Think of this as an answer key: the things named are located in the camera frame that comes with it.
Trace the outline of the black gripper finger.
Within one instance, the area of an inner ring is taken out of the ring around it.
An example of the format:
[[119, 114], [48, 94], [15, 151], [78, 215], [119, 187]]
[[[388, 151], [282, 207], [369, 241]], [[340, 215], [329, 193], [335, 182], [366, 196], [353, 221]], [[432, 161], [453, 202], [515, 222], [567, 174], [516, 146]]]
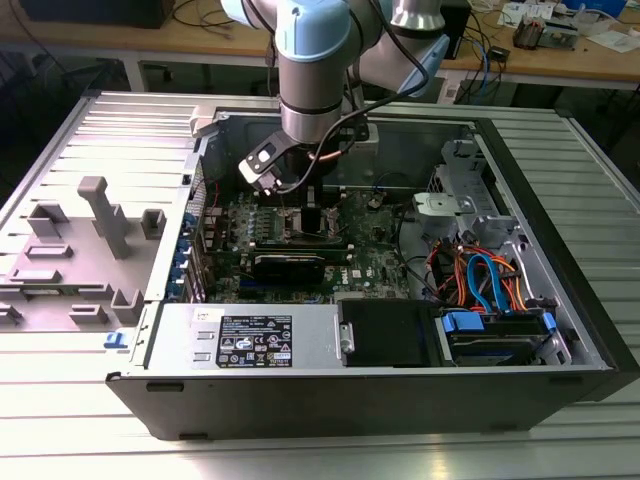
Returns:
[[322, 220], [321, 192], [307, 186], [301, 206], [301, 229], [305, 234], [318, 234]]

